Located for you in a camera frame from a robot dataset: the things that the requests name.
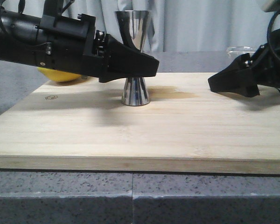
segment curtain fold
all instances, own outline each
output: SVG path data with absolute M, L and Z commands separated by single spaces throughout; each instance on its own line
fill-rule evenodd
M 44 0 L 27 0 L 24 13 L 41 17 L 43 3 Z M 17 5 L 17 0 L 4 3 L 4 7 L 12 11 L 17 11 Z M 272 13 L 264 13 L 256 0 L 76 0 L 64 16 L 93 15 L 96 29 L 121 41 L 114 13 L 118 10 L 151 11 L 152 22 L 144 51 L 222 51 L 229 46 L 258 47 L 266 42 L 266 29 L 272 16 Z M 280 27 L 280 17 L 275 27 Z

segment yellow lemon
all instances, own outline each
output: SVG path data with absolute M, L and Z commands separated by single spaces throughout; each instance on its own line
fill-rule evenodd
M 48 79 L 59 83 L 69 82 L 81 77 L 81 75 L 78 74 L 53 69 L 37 68 L 37 70 L 48 77 Z

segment wood grain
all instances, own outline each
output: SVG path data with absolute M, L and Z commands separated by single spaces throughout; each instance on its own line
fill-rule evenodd
M 0 116 L 0 168 L 280 174 L 278 91 L 221 95 L 211 75 L 147 78 L 141 107 L 124 80 L 49 81 Z

